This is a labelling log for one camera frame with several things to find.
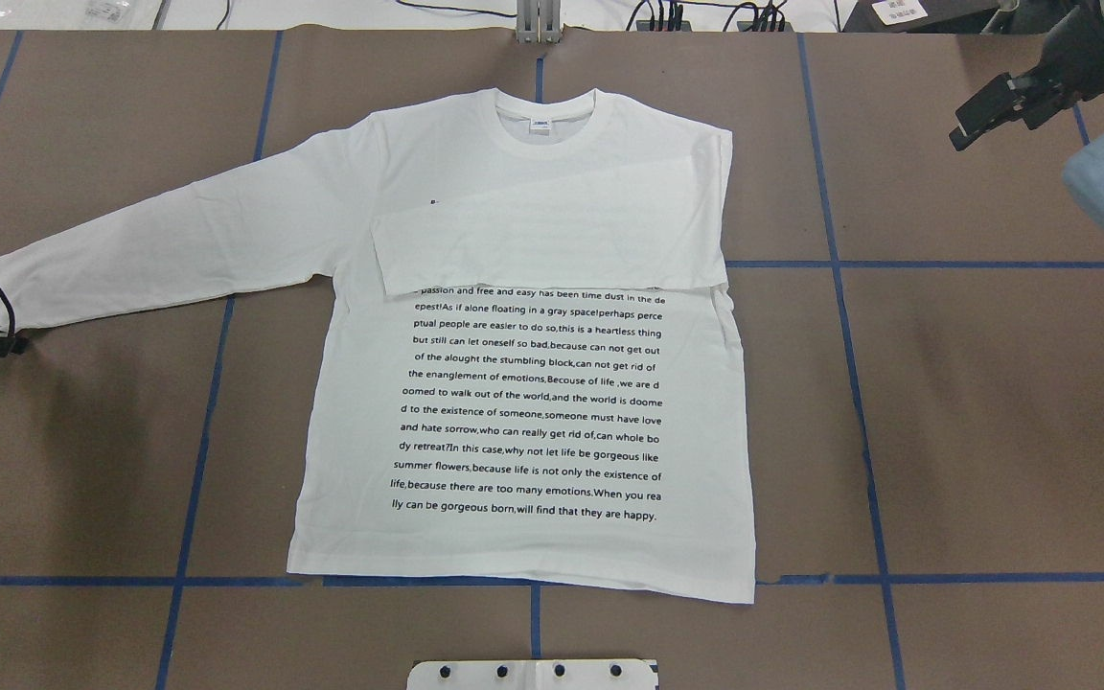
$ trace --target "power strip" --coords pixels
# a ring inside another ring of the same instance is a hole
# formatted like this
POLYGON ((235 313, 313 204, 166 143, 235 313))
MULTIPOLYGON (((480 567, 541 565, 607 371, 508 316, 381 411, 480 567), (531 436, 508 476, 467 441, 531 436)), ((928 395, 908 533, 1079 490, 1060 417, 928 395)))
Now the power strip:
MULTIPOLYGON (((636 22, 636 30, 638 30, 638 31, 652 31, 651 28, 650 28, 650 25, 652 25, 652 23, 656 23, 656 22, 651 22, 648 19, 640 19, 640 21, 636 22)), ((688 22, 688 19, 684 19, 683 22, 679 23, 679 31, 692 31, 692 30, 693 30, 693 25, 691 25, 691 23, 688 22)))
MULTIPOLYGON (((751 26, 752 23, 753 22, 735 22, 735 25, 740 28, 740 31, 749 31, 749 26, 751 26)), ((783 31, 788 33, 794 33, 794 28, 789 25, 789 22, 786 22, 786 25, 783 26, 783 31)))

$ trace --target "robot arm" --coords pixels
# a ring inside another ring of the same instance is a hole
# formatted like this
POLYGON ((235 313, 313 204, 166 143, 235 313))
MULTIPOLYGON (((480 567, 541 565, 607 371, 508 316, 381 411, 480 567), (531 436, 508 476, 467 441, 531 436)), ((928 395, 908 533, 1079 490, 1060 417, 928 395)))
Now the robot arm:
MULTIPOLYGON (((1042 59, 1023 75, 991 79, 956 109, 948 135, 958 151, 1000 124, 1023 120, 1037 129, 1055 113, 1104 93, 1104 0, 1079 0, 1042 45, 1042 59)), ((1064 183, 1078 204, 1104 229, 1104 135, 1064 167, 1064 183)))
POLYGON ((1104 0, 1081 0, 1047 34, 1042 59, 1012 77, 998 75, 956 109, 948 135, 963 151, 978 136, 1007 121, 1038 129, 1055 113, 1104 93, 1104 0))

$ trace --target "shirt sleeve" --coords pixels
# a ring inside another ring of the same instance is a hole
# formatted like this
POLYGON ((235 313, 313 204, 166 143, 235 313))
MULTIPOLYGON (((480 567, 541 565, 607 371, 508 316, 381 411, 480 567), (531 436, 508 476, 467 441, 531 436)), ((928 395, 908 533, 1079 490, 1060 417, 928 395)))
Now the shirt sleeve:
POLYGON ((381 141, 371 115, 3 255, 0 285, 18 328, 332 275, 368 232, 384 171, 381 141))

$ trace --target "white label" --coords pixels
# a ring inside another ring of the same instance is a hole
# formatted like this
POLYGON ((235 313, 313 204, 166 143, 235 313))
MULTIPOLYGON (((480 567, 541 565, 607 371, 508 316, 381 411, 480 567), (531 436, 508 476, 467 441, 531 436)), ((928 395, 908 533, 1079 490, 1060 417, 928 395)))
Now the white label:
POLYGON ((130 3, 121 0, 88 0, 84 14, 88 18, 104 19, 109 23, 119 23, 130 11, 130 3))
POLYGON ((871 9, 875 10, 875 15, 884 25, 899 25, 927 17, 927 11, 919 0, 882 0, 880 3, 872 3, 871 9))

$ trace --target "long-sleeve t-shirt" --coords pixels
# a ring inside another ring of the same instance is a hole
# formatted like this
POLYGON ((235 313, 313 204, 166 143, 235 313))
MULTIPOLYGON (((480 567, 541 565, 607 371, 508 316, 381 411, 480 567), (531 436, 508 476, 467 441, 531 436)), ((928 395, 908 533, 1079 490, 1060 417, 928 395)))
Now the long-sleeve t-shirt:
POLYGON ((751 602, 730 163, 729 131, 613 93, 479 91, 47 236, 0 284, 49 328, 330 276, 289 572, 751 602))

